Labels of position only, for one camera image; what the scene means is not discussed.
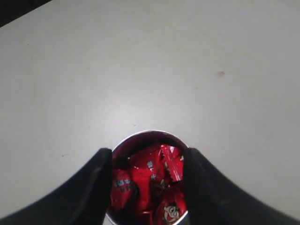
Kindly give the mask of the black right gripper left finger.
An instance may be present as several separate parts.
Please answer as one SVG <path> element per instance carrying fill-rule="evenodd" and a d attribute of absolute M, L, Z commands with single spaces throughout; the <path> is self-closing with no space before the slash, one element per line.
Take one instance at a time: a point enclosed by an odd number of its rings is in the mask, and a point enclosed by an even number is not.
<path fill-rule="evenodd" d="M 110 203 L 112 150 L 98 152 L 47 196 L 0 220 L 2 225 L 101 225 Z"/>

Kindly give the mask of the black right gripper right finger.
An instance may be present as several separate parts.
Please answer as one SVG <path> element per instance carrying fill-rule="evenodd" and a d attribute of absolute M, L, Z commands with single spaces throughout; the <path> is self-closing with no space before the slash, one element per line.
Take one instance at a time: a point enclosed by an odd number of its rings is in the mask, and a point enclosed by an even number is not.
<path fill-rule="evenodd" d="M 192 225 L 298 225 L 224 176 L 198 149 L 184 150 L 184 195 Z"/>

